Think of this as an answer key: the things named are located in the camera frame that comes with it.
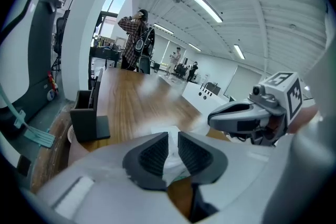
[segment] ceiling light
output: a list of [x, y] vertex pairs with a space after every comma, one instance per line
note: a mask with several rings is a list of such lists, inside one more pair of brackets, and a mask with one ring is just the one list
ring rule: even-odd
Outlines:
[[215, 19], [216, 22], [218, 23], [223, 22], [223, 19], [204, 0], [194, 0], [194, 1], [196, 1], [202, 8], [204, 8], [211, 15], [211, 17]]
[[166, 28], [164, 28], [164, 27], [162, 27], [162, 26], [160, 26], [160, 25], [157, 25], [157, 24], [154, 24], [153, 26], [155, 26], [155, 27], [157, 27], [158, 29], [161, 29], [161, 30], [163, 30], [163, 31], [166, 31], [167, 33], [169, 33], [169, 34], [174, 34], [173, 32], [171, 32], [171, 31], [169, 31], [168, 29], [166, 29]]
[[242, 58], [242, 60], [245, 60], [245, 57], [244, 57], [243, 53], [240, 50], [240, 47], [238, 45], [234, 45], [234, 46], [235, 46], [235, 49], [238, 52], [239, 56]]
[[198, 50], [198, 51], [201, 51], [200, 49], [196, 48], [194, 45], [188, 43], [188, 45], [192, 46], [194, 49]]

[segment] window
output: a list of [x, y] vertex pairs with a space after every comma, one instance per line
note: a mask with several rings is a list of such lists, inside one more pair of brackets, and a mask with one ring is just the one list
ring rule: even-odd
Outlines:
[[177, 47], [181, 48], [181, 50], [180, 50], [181, 56], [180, 56], [180, 59], [179, 59], [178, 63], [182, 62], [183, 61], [182, 56], [185, 52], [185, 48], [179, 46], [178, 44], [176, 44], [172, 41], [169, 41], [168, 45], [167, 45], [167, 48], [166, 48], [166, 51], [165, 51], [165, 53], [162, 57], [161, 63], [165, 63], [165, 64], [168, 65], [170, 63], [170, 55], [172, 55], [174, 52], [177, 53], [176, 52]]
[[[119, 13], [122, 5], [124, 4], [125, 0], [105, 0], [104, 5], [101, 9], [102, 12], [109, 12], [109, 13]], [[110, 38], [112, 35], [112, 31], [114, 25], [116, 23], [116, 18], [110, 16], [104, 16], [103, 21], [99, 27], [97, 27], [95, 35], [101, 35], [102, 37]]]
[[108, 37], [108, 38], [110, 38], [115, 23], [116, 23], [116, 18], [106, 16], [106, 18], [105, 18], [105, 20], [103, 22], [103, 25], [101, 27], [100, 35], [102, 37]]
[[107, 12], [107, 10], [109, 9], [111, 3], [113, 0], [105, 0], [105, 3], [103, 5], [103, 8], [101, 9], [102, 12]]
[[102, 12], [119, 13], [125, 0], [105, 0]]
[[109, 12], [112, 13], [119, 13], [122, 5], [124, 4], [125, 0], [113, 0], [110, 8], [109, 8]]

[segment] person sitting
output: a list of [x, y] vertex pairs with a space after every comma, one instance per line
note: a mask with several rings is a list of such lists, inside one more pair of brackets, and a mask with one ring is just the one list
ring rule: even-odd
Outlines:
[[125, 50], [122, 54], [121, 69], [134, 71], [134, 69], [137, 68], [136, 62], [138, 61], [140, 55], [136, 55], [133, 48], [134, 44], [141, 36], [141, 33], [147, 30], [147, 20], [147, 10], [141, 9], [132, 17], [123, 17], [118, 22], [118, 25], [129, 34]]

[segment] backpack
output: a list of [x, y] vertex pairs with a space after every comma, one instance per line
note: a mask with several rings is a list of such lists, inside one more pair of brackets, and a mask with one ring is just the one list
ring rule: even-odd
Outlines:
[[141, 33], [140, 37], [134, 44], [134, 53], [139, 56], [152, 57], [152, 51], [155, 42], [155, 31], [152, 27]]

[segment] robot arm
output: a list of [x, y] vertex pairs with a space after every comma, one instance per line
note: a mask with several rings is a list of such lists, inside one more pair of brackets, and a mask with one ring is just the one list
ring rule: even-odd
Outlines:
[[[208, 116], [208, 124], [231, 136], [251, 138], [257, 145], [273, 145], [285, 135], [302, 108], [296, 72], [278, 72], [253, 87], [247, 100], [229, 102]], [[277, 124], [275, 129], [270, 123]]]

